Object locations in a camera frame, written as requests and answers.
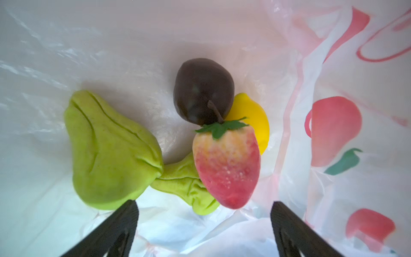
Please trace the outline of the yellow lemon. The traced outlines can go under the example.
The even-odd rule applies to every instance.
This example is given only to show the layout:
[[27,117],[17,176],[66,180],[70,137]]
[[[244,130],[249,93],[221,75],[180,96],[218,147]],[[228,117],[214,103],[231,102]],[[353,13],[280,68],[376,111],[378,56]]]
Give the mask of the yellow lemon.
[[260,154],[262,155],[268,147],[270,137],[270,125],[264,109],[247,94],[239,93],[234,97],[232,108],[225,118],[226,121],[239,120],[250,125],[258,141]]

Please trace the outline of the green pear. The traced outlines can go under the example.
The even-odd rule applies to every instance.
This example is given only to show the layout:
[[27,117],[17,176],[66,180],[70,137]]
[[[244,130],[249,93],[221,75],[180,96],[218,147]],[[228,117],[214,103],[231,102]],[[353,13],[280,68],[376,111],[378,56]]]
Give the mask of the green pear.
[[100,210],[139,198],[164,171],[162,151],[144,126],[90,91],[76,91],[64,112],[79,198]]

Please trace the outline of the red strawberry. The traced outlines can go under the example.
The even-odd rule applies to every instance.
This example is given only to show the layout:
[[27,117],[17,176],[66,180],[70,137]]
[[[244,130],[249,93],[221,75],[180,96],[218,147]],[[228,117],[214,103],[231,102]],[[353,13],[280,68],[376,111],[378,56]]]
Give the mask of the red strawberry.
[[192,145],[195,167],[205,188],[222,206],[240,209],[249,202],[260,176],[255,131],[243,119],[223,120],[212,101],[207,107],[217,122],[196,131]]

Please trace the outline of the pink plastic bag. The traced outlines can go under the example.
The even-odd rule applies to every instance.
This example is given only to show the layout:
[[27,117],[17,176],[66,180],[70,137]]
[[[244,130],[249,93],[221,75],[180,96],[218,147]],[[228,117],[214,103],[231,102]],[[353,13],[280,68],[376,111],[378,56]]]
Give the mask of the pink plastic bag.
[[276,257],[278,200],[347,257],[410,256],[410,1],[2,1],[1,256],[61,256],[110,215],[73,188],[71,95],[100,95],[177,162],[195,126],[173,84],[196,57],[264,108],[260,181],[208,216],[148,188],[131,256]]

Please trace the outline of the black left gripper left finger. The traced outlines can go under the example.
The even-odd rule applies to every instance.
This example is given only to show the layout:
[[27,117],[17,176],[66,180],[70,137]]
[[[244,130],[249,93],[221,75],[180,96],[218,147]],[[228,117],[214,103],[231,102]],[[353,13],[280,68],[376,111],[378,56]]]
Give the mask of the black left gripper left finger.
[[127,200],[64,257],[128,257],[136,235],[139,209]]

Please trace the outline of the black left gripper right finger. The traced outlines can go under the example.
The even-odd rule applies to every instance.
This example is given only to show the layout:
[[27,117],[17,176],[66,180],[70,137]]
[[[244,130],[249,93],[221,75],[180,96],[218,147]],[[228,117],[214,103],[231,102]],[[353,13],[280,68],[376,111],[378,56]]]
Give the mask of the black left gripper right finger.
[[270,213],[281,257],[342,257],[284,203],[275,201]]

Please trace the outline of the dark purple mangosteen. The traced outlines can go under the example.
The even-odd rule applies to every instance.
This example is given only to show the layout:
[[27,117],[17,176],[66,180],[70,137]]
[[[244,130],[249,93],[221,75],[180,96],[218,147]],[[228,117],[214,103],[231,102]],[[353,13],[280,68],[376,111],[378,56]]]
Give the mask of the dark purple mangosteen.
[[196,125],[218,122],[218,116],[208,107],[211,101],[225,119],[234,102],[234,81],[229,71],[207,58],[194,58],[178,70],[173,101],[177,113]]

